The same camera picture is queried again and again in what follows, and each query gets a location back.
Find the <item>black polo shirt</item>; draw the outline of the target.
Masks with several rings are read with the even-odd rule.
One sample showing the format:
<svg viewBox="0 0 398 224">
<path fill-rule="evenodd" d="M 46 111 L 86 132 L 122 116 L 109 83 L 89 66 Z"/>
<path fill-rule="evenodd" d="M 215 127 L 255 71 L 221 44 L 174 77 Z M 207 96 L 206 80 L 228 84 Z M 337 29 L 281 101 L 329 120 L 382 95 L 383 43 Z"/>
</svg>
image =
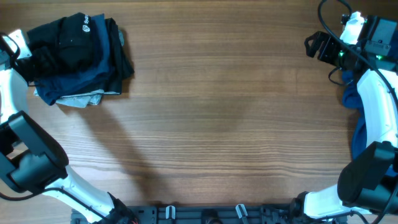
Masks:
<svg viewBox="0 0 398 224">
<path fill-rule="evenodd" d="M 76 72 L 93 62 L 91 17 L 78 12 L 27 32 L 31 60 L 40 76 Z"/>
</svg>

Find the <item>blue polo shirt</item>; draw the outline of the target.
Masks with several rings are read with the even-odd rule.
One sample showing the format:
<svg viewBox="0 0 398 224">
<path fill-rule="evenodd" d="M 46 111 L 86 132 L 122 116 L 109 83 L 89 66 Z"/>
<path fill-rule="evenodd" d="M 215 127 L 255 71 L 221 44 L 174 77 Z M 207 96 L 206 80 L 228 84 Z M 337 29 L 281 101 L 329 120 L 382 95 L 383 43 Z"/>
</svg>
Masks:
<svg viewBox="0 0 398 224">
<path fill-rule="evenodd" d="M 394 72 L 380 71 L 382 78 L 370 68 L 342 73 L 345 90 L 342 104 L 359 111 L 359 118 L 351 140 L 351 155 L 356 159 L 374 141 L 390 142 L 397 147 L 397 106 L 392 99 L 390 84 L 397 91 L 397 77 Z"/>
</svg>

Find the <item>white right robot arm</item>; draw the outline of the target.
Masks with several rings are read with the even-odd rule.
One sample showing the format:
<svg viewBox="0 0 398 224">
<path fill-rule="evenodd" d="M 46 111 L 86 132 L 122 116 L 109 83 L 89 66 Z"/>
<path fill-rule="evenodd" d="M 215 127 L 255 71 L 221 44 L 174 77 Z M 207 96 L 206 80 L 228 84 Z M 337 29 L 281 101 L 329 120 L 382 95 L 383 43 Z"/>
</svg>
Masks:
<svg viewBox="0 0 398 224">
<path fill-rule="evenodd" d="M 338 182 L 294 200 L 292 215 L 327 220 L 350 213 L 397 214 L 397 22 L 351 12 L 343 32 L 306 38 L 309 57 L 343 71 L 346 106 L 359 109 L 352 161 Z"/>
</svg>

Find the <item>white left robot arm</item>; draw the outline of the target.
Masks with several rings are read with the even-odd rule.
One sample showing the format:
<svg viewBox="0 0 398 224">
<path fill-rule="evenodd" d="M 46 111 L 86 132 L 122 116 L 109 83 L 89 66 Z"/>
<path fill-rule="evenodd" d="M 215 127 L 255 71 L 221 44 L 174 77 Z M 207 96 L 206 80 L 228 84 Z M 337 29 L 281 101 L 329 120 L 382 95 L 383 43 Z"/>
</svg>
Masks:
<svg viewBox="0 0 398 224">
<path fill-rule="evenodd" d="M 28 115 L 28 82 L 16 63 L 21 49 L 5 33 L 1 52 L 8 56 L 1 66 L 1 180 L 21 195 L 1 198 L 19 202 L 46 195 L 80 212 L 88 223 L 138 223 L 122 201 L 78 175 L 63 147 Z"/>
</svg>

